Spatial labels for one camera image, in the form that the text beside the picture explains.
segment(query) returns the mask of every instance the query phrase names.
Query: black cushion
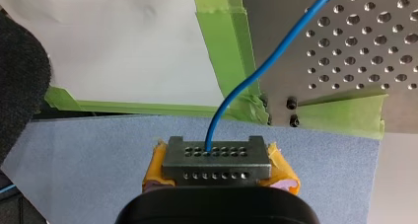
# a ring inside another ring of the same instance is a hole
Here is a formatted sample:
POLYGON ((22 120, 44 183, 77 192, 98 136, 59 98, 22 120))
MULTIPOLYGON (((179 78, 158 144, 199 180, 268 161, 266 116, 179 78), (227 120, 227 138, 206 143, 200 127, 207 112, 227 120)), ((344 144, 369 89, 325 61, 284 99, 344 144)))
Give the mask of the black cushion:
POLYGON ((40 42, 0 13, 0 165, 38 110, 49 80, 40 42))

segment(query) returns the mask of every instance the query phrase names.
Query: blue surface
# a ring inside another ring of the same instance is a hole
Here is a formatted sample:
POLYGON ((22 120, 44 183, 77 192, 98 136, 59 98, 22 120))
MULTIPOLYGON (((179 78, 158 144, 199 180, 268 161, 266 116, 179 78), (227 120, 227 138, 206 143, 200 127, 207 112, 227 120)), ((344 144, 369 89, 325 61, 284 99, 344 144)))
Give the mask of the blue surface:
MULTIPOLYGON (((203 141, 208 118, 125 116, 30 123, 3 171, 50 223, 113 224, 141 192, 159 138, 203 141)), ((221 120, 215 140, 277 141, 322 224, 366 224, 379 141, 221 120)))
POLYGON ((289 31, 288 34, 283 38, 283 40, 279 43, 276 49, 274 49, 273 53, 265 60, 264 63, 258 67, 248 78, 243 80, 221 103, 221 105, 216 110, 215 114, 213 115, 212 121, 209 124, 208 131, 206 133, 205 138, 205 150, 210 152, 212 150, 212 138, 215 128, 221 119, 222 115, 224 115, 225 111, 227 110, 230 103, 248 86, 253 84, 261 75, 263 75, 274 63, 277 59, 282 56, 282 54, 286 51, 292 41, 299 35, 301 30, 305 28, 305 26, 311 21, 311 19, 319 12, 320 9, 329 0, 317 0, 313 3, 313 5, 309 8, 309 10, 303 15, 303 17, 296 23, 296 25, 289 31))

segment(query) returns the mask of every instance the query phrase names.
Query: blue cable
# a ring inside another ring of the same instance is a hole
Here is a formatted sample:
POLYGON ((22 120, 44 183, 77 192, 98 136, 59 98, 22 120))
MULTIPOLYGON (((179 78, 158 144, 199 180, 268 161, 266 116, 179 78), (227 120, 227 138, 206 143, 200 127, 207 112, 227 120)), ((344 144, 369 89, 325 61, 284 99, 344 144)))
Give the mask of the blue cable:
POLYGON ((264 74, 280 56, 286 51, 292 41, 299 35, 301 30, 311 21, 311 19, 316 15, 317 12, 328 2, 328 0, 317 0, 311 8, 305 13, 302 19, 289 31, 286 37, 280 42, 274 52, 267 58, 267 60, 255 70, 248 78, 243 80, 224 100, 223 103, 218 107, 218 110, 212 117, 208 131, 206 133, 205 139, 205 150, 210 152, 212 150, 212 138, 216 126, 218 125, 219 120, 222 115, 225 113, 225 110, 228 108, 228 105, 236 98, 240 92, 242 92, 246 87, 255 82, 262 74, 264 74))
POLYGON ((8 187, 3 187, 2 189, 0 189, 0 194, 3 193, 3 192, 7 192, 14 187, 16 187, 16 186, 15 185, 9 185, 8 187))

